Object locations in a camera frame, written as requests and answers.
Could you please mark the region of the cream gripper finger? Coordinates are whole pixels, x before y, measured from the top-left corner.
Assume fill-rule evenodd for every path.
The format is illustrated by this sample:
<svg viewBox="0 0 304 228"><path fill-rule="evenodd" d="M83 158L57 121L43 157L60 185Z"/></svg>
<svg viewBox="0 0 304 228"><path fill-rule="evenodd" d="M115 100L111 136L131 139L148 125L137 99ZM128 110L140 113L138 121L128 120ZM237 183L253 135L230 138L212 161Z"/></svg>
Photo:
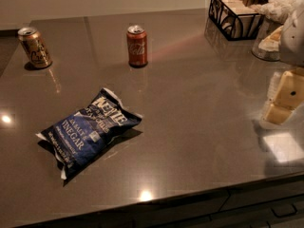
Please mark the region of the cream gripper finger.
<svg viewBox="0 0 304 228"><path fill-rule="evenodd" d="M282 125L303 102L304 69L297 67L284 72L276 71L269 84L262 120Z"/></svg>

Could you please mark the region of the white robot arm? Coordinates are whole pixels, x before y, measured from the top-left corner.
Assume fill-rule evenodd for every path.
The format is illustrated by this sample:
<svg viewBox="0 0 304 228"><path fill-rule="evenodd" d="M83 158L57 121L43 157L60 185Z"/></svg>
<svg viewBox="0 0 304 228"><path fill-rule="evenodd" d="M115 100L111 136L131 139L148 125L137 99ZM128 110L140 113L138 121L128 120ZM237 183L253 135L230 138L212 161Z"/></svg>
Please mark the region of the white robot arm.
<svg viewBox="0 0 304 228"><path fill-rule="evenodd" d="M294 68L275 73L270 81L261 120L282 125L304 102L304 6L297 7L283 25L280 60Z"/></svg>

